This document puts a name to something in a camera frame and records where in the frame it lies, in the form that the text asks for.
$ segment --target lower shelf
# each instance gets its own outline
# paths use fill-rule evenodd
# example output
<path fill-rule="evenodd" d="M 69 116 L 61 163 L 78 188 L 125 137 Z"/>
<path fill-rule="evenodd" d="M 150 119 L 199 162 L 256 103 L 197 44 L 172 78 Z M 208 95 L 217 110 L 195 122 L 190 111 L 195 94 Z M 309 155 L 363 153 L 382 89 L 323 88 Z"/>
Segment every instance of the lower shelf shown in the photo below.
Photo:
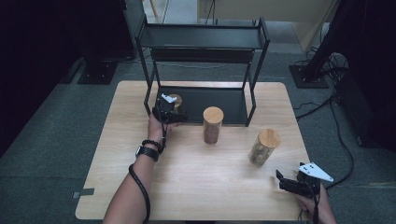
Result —
<path fill-rule="evenodd" d="M 245 92 L 242 88 L 203 88 L 161 86 L 157 97 L 177 94 L 189 117 L 188 123 L 203 123 L 204 110 L 210 106 L 220 108 L 224 113 L 223 124 L 243 124 L 248 121 Z"/>

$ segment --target black wristband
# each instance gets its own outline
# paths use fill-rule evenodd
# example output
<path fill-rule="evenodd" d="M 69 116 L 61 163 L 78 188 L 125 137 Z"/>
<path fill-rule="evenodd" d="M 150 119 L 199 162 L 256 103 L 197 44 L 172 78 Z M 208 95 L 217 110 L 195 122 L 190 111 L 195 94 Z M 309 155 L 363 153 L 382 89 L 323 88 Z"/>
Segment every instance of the black wristband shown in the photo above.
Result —
<path fill-rule="evenodd" d="M 160 154 L 163 153 L 163 146 L 162 146 L 161 144 L 159 144 L 158 142 L 156 142 L 156 141 L 154 141 L 154 140 L 149 140 L 149 139 L 147 139 L 147 140 L 144 140 L 144 141 L 142 142 L 142 146 L 144 146 L 145 144 L 152 144 L 152 145 L 154 145 L 155 147 L 158 148 L 158 152 L 159 152 Z"/>

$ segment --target birch log container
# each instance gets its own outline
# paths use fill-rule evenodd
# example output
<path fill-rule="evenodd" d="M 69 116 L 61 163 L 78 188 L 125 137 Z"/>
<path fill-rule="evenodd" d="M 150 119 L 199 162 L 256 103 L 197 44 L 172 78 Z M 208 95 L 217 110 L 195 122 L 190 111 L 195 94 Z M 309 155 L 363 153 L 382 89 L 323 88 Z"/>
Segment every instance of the birch log container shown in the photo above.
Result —
<path fill-rule="evenodd" d="M 280 137 L 276 131 L 272 129 L 262 130 L 248 155 L 250 162 L 257 166 L 263 165 L 279 144 Z"/>
<path fill-rule="evenodd" d="M 207 144 L 216 144 L 224 114 L 215 106 L 210 106 L 204 111 L 204 141 Z"/>

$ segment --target cork lid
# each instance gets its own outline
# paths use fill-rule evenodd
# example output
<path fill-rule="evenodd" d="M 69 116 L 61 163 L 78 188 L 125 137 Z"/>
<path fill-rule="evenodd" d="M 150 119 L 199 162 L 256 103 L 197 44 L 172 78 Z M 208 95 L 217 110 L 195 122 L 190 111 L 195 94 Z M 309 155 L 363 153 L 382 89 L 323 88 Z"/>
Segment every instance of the cork lid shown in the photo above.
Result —
<path fill-rule="evenodd" d="M 224 114 L 220 108 L 210 106 L 204 111 L 204 119 L 209 123 L 219 123 L 224 119 Z"/>
<path fill-rule="evenodd" d="M 259 133 L 259 141 L 265 147 L 277 147 L 280 144 L 280 137 L 276 131 L 272 129 L 264 129 Z"/>

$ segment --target upper shelf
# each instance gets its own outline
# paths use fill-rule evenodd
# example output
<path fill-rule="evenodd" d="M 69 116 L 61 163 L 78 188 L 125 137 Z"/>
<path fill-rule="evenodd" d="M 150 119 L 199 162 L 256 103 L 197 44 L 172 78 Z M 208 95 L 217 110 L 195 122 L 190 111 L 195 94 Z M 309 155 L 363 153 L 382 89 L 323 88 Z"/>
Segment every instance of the upper shelf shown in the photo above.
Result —
<path fill-rule="evenodd" d="M 264 49 L 265 33 L 259 26 L 147 24 L 142 47 Z"/>

